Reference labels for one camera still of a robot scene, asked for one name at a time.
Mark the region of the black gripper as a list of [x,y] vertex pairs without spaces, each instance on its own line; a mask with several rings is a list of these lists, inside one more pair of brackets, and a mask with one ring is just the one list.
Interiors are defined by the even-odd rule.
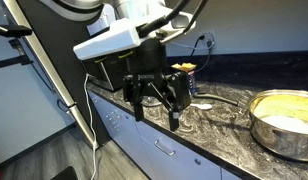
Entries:
[[[137,122],[144,118],[141,101],[155,97],[168,110],[184,110],[190,104],[184,72],[168,73],[166,48],[158,40],[146,40],[127,57],[128,74],[123,78],[124,100],[134,106]],[[179,128],[177,111],[170,111],[171,131]]]

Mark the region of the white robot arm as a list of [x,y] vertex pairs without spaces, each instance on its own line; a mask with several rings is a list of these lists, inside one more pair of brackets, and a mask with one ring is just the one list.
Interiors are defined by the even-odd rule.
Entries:
[[124,100],[134,107],[135,118],[144,118],[145,96],[159,100],[168,110],[169,128],[179,127],[179,116],[190,104],[186,74],[168,74],[165,44],[194,28],[195,16],[184,11],[189,0],[168,8],[164,0],[39,0],[72,21],[98,20],[90,25],[91,38],[73,47],[76,57],[91,60],[121,55],[127,61],[123,77]]

